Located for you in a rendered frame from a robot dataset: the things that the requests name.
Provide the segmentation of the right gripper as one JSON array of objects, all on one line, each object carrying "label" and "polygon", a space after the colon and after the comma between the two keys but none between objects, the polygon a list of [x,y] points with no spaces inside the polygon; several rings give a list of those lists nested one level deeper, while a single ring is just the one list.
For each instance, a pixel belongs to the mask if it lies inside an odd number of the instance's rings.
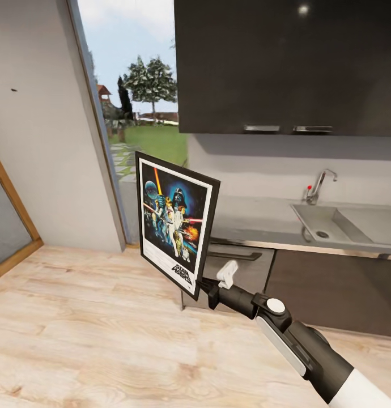
[{"label": "right gripper", "polygon": [[239,306],[239,300],[244,289],[235,286],[234,284],[230,289],[225,287],[219,287],[218,284],[220,280],[202,278],[202,281],[195,280],[195,283],[206,293],[208,294],[209,308],[215,310],[215,307],[222,303],[236,312],[237,306]]}]

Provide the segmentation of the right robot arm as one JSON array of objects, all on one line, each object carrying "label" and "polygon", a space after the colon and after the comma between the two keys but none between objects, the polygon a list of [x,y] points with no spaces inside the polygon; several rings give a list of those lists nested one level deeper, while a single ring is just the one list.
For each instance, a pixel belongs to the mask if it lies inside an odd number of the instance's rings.
[{"label": "right robot arm", "polygon": [[[208,294],[210,309],[215,310],[222,303],[256,319],[263,334],[299,375],[312,383],[330,408],[391,408],[391,399],[335,352],[323,334],[300,320],[292,322],[291,313],[281,300],[235,286],[232,276],[237,269],[231,260],[217,273],[218,280],[195,280]],[[264,304],[261,299],[265,299]]]}]

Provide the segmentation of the poster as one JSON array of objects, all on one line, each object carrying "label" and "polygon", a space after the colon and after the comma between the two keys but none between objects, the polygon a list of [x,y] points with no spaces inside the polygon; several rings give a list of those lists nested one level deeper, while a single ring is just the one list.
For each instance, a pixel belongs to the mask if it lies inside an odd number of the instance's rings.
[{"label": "poster", "polygon": [[141,256],[198,301],[220,180],[135,152]]}]

